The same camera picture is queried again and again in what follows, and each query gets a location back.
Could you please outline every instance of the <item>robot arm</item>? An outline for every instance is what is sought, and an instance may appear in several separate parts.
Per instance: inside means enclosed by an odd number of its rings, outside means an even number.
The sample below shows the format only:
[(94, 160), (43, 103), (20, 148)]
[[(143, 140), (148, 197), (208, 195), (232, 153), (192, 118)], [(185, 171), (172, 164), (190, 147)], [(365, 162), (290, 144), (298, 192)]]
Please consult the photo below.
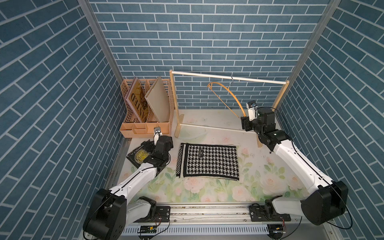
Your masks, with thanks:
[(140, 197), (129, 204), (137, 192), (153, 180), (166, 166), (168, 151), (173, 148), (172, 138), (155, 131), (156, 147), (140, 167), (123, 182), (110, 190), (100, 189), (93, 197), (83, 224), (83, 230), (101, 240), (115, 240), (126, 224), (155, 217), (156, 201)]
[(245, 131), (254, 130), (260, 142), (280, 156), (303, 182), (310, 196), (306, 199), (287, 199), (277, 196), (266, 200), (266, 212), (305, 216), (315, 225), (323, 224), (345, 212), (348, 187), (318, 169), (294, 145), (291, 138), (276, 129), (275, 112), (270, 108), (257, 108), (256, 102), (247, 103), (249, 118), (242, 117)]

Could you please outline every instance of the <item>table surface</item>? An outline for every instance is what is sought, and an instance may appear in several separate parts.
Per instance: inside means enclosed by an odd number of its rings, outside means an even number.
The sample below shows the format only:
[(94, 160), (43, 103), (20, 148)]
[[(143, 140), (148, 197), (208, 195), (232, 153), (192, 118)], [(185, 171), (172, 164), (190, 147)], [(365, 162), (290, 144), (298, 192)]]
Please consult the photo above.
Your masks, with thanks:
[[(241, 116), (240, 110), (234, 110)], [(228, 109), (180, 110), (183, 123), (240, 129), (241, 122)], [(182, 126), (179, 138), (174, 137), (176, 129), (174, 115), (172, 139), (174, 148), (169, 152), (171, 161), (152, 181), (146, 184), (132, 199), (141, 196), (157, 202), (249, 202), (261, 201), (277, 195), (289, 198), (304, 198), (309, 194), (303, 183), (288, 165), (269, 149), (257, 147), (254, 132), (235, 132)], [(146, 138), (133, 138), (128, 152), (138, 147)], [(204, 177), (176, 177), (177, 153), (180, 143), (235, 145), (239, 162), (240, 180), (213, 179)], [(125, 160), (119, 182), (130, 176), (136, 168)]]

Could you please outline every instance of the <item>brick wallpaper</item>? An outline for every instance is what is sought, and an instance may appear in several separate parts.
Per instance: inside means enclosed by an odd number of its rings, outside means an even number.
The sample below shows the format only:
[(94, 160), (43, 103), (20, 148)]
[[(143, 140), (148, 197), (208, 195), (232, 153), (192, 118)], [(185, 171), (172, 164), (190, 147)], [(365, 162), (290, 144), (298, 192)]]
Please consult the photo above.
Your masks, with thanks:
[[(169, 70), (285, 81), (329, 0), (91, 0), (125, 78)], [(176, 76), (180, 108), (224, 108), (221, 79)], [(245, 103), (270, 106), (281, 85), (235, 82)], [(237, 106), (220, 87), (217, 94)]]
[(1, 240), (78, 239), (124, 115), (76, 0), (0, 0)]
[(384, 234), (383, 13), (382, 0), (342, 0), (281, 106), (302, 151), (349, 187), (345, 239)]

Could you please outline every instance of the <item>book in organizer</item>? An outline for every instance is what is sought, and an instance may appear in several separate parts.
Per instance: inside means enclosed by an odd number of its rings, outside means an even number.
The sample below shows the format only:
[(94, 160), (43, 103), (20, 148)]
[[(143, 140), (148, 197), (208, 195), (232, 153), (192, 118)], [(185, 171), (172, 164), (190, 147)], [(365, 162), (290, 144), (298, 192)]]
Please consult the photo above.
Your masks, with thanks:
[(139, 79), (136, 77), (125, 95), (125, 101), (131, 107), (139, 122), (146, 122), (149, 114), (149, 106), (145, 99), (145, 92)]
[(158, 77), (145, 95), (154, 116), (158, 122), (169, 122), (170, 106), (169, 97), (164, 87), (163, 80)]

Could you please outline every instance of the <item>beige board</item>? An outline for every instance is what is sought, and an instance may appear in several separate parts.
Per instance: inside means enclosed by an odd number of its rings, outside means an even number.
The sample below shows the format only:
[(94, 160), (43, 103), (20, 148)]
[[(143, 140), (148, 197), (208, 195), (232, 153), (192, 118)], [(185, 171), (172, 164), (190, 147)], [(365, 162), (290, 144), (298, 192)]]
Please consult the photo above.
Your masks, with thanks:
[(159, 122), (168, 122), (170, 116), (169, 97), (161, 77), (152, 84), (145, 95), (153, 114)]

